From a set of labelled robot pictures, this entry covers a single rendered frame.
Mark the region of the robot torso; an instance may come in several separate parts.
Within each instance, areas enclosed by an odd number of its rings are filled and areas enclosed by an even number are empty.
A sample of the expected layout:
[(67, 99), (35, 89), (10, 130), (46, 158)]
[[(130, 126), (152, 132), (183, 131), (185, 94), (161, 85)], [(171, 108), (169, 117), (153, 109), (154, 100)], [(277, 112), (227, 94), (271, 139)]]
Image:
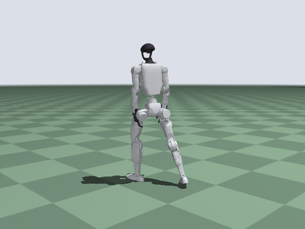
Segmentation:
[[(157, 61), (156, 61), (157, 62)], [(157, 103), (154, 94), (160, 94), (162, 89), (162, 67), (159, 63), (143, 63), (139, 73), (140, 88), (143, 95), (150, 95), (145, 108), (148, 109), (147, 117), (157, 117), (162, 114), (161, 104)]]

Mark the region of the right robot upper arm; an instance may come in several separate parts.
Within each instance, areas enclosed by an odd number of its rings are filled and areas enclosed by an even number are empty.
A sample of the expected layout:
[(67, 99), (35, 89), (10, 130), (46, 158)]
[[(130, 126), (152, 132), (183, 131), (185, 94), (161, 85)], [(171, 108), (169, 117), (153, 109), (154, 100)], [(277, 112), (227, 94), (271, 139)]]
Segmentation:
[(167, 92), (169, 91), (169, 79), (168, 79), (168, 68), (165, 65), (161, 65), (162, 67), (162, 92)]

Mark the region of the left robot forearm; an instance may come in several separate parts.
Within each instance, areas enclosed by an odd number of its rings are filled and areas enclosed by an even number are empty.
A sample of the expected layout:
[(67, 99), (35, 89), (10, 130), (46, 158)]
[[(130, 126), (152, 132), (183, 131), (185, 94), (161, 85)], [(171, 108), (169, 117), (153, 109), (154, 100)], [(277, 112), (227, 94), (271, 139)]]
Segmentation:
[(132, 113), (135, 113), (135, 109), (138, 109), (138, 100), (139, 100), (139, 95), (135, 94), (135, 88), (131, 88), (131, 93), (132, 93)]

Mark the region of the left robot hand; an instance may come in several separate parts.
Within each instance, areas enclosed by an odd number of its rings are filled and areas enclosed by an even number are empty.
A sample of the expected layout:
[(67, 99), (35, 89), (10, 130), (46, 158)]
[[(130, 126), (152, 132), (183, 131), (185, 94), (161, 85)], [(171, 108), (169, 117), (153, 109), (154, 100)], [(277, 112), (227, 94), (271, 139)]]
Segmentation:
[(140, 125), (139, 120), (138, 120), (137, 117), (136, 117), (136, 113), (137, 113), (138, 109), (135, 109), (134, 111), (135, 111), (135, 113), (132, 114), (133, 117), (134, 117), (134, 121), (137, 122), (137, 123), (138, 123), (138, 126), (142, 128), (143, 126)]

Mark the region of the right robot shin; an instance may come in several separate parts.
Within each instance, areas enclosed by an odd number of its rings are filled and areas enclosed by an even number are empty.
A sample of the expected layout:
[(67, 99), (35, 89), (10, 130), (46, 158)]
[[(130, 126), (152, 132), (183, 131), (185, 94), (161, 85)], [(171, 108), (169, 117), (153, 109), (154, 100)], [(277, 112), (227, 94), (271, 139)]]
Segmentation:
[(181, 175), (181, 178), (182, 178), (183, 176), (185, 177), (184, 170), (183, 170), (182, 157), (181, 157), (177, 142), (176, 141), (174, 141), (174, 142), (175, 142), (175, 145), (176, 145), (176, 151), (171, 151), (171, 153), (172, 153), (174, 162), (177, 165), (177, 167), (179, 169), (179, 172), (180, 172), (180, 175)]

